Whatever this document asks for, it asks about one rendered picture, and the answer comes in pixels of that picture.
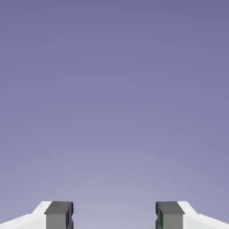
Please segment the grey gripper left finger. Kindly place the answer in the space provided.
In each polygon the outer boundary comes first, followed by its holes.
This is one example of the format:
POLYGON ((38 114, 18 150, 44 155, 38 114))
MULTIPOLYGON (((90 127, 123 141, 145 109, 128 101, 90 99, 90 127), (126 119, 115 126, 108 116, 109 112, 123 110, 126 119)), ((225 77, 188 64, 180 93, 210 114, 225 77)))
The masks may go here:
POLYGON ((0 229, 74 229, 72 201, 42 201, 29 214, 4 223, 0 229))

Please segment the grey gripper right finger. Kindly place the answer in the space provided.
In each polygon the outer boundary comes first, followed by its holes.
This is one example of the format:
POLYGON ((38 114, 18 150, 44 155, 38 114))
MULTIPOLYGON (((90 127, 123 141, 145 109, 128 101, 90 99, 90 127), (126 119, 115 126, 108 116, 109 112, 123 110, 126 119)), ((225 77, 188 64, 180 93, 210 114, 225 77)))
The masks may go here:
POLYGON ((155 229, 229 229, 229 223, 199 214, 187 201, 157 201, 155 229))

